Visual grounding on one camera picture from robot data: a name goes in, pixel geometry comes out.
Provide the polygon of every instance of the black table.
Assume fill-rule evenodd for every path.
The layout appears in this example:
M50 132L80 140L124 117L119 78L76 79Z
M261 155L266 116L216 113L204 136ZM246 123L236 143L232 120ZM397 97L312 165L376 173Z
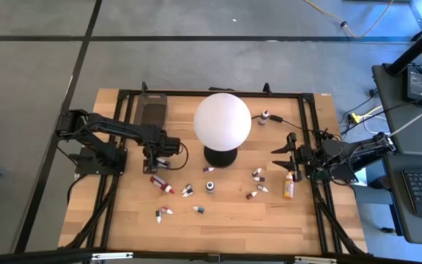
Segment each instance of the black table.
M403 104L401 99L402 77L389 76L382 65L372 67L374 81L379 90L384 109ZM385 114L390 131L394 131L422 112L416 106L402 106ZM401 232L410 243L422 243L422 218L412 209L407 187L401 175L405 169L422 168L422 118L392 137L398 154L384 157L385 171L390 179L395 215Z

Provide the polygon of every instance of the lamp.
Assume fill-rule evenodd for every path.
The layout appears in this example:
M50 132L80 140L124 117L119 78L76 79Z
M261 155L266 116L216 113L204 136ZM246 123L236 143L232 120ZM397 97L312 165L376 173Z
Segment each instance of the lamp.
M204 145L204 157L214 167L227 167L250 133L251 115L235 95L217 93L205 98L194 117L195 134Z

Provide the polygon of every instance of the red bottle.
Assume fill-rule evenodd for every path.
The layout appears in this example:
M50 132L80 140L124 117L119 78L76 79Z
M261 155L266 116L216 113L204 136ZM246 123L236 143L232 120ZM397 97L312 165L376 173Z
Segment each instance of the red bottle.
M165 180L163 180L161 177L157 175L151 176L149 179L152 184L159 187L162 191L165 191L166 193L175 194L174 189L172 189L172 186L170 186Z

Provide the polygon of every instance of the wooden tabletop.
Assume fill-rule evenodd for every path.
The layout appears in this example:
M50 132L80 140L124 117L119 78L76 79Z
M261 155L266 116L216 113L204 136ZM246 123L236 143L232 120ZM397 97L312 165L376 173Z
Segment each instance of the wooden tabletop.
M113 117L118 89L100 89L93 112ZM252 121L247 140L238 148L236 161L228 168L203 173L208 164L204 160L203 145L193 131L193 115L202 97L169 96L166 131L188 147L190 157L185 168L178 171L160 170L158 175L176 190L167 194L149 181L142 173L142 147L127 140L129 151L127 168L120 177L108 248L128 251L162 252L218 252L252 254L320 254L317 221L314 213L310 182L307 179L295 184L295 197L283 198L286 171L271 163L288 160L288 154L271 154L283 147L289 132L297 134L297 143L303 143L300 129L268 121L260 126ZM339 133L333 99L328 94L317 94L316 109L320 128ZM242 98L252 116L268 109L271 114L301 126L300 113L295 99ZM126 103L123 104L123 120ZM106 135L97 136L107 139ZM172 166L185 160L185 153L169 158ZM260 192L250 200L245 195L256 191L251 173L263 168L264 186L268 193ZM215 191L208 194L205 184L212 181ZM89 175L73 189L67 209L59 245L74 239L92 214L99 176ZM181 190L193 185L194 195L182 198ZM350 187L331 185L336 216L351 239L362 249L366 243ZM155 211L163 205L174 211L163 213L162 222L155 220ZM192 209L198 205L205 209L199 214ZM96 242L100 240L100 221ZM325 220L329 249L333 251L330 225Z

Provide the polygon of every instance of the paint bottle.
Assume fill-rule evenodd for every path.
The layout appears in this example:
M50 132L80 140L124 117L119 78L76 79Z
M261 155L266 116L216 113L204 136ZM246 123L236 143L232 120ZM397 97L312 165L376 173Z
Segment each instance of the paint bottle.
M268 110L264 110L261 114L260 114L260 118L258 119L258 123L260 125L264 125L267 123L268 117L270 117L270 113Z
M206 183L206 192L208 194L212 194L213 191L214 191L214 183L212 183L212 182Z
M288 172L286 180L284 181L284 198L293 198L294 196L294 180L292 179L292 172Z

